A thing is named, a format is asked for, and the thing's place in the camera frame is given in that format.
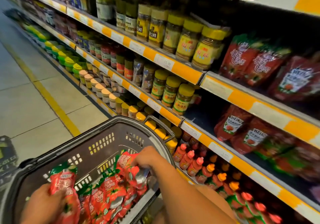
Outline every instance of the yellow floor line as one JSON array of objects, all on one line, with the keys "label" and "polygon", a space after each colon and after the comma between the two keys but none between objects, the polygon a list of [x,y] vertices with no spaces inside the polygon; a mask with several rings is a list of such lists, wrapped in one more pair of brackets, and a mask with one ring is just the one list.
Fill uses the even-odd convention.
[{"label": "yellow floor line", "polygon": [[41,84],[41,82],[36,78],[36,76],[32,73],[30,68],[25,64],[25,62],[15,53],[15,51],[11,48],[9,44],[4,43],[2,36],[0,35],[0,40],[6,50],[10,53],[10,55],[14,58],[18,66],[22,69],[22,71],[29,77],[30,81],[42,95],[42,97],[47,101],[52,110],[56,113],[62,123],[66,126],[69,132],[73,135],[73,137],[80,134],[80,131],[75,126],[75,124],[71,121],[71,119],[66,115],[63,109],[59,106],[59,104],[54,100],[51,94],[47,91],[47,89]]}]

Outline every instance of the shopping basket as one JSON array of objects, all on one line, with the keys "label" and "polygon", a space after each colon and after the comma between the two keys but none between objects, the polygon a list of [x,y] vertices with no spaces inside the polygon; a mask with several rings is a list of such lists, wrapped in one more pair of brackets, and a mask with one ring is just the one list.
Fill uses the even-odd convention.
[{"label": "shopping basket", "polygon": [[[146,118],[149,119],[154,120],[174,137],[174,133],[160,120],[152,115]],[[90,184],[98,180],[102,171],[115,163],[115,156],[121,150],[137,153],[149,145],[154,146],[170,164],[174,165],[165,142],[149,127],[128,117],[116,116],[40,157],[21,164],[2,199],[1,223],[18,224],[26,200],[42,184],[50,181],[50,170],[62,162],[67,161],[78,166],[75,188],[79,189],[85,183]],[[157,185],[153,189],[150,188],[121,223],[136,223],[159,193]]]}]

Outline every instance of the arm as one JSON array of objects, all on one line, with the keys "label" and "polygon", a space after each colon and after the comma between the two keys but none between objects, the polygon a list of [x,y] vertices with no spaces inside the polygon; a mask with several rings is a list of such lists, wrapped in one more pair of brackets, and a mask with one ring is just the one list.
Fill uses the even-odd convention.
[{"label": "arm", "polygon": [[135,159],[135,164],[151,167],[157,176],[162,198],[170,223],[223,223],[235,221],[196,188],[186,182],[151,146],[144,148]]}]

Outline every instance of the basket handle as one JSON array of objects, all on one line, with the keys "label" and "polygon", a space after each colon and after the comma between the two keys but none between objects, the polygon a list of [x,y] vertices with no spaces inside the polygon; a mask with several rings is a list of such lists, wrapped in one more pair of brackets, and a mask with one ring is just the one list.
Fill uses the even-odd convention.
[{"label": "basket handle", "polygon": [[151,114],[148,115],[142,123],[144,124],[145,122],[147,122],[149,118],[152,118],[152,120],[156,122],[156,124],[159,125],[162,129],[164,129],[167,134],[171,135],[171,137],[169,137],[164,141],[165,143],[167,143],[168,141],[171,141],[175,137],[174,132],[168,126],[166,126],[165,123],[163,123],[162,121],[160,121],[158,118],[154,117]]}]

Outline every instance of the hand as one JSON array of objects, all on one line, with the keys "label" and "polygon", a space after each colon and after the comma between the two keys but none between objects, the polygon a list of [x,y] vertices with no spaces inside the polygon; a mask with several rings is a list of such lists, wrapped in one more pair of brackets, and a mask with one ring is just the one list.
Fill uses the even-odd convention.
[{"label": "hand", "polygon": [[155,164],[165,160],[153,146],[145,147],[134,159],[132,165],[154,169]]},{"label": "hand", "polygon": [[22,224],[50,224],[62,213],[65,191],[50,195],[49,188],[44,184],[34,191],[22,212]]}]

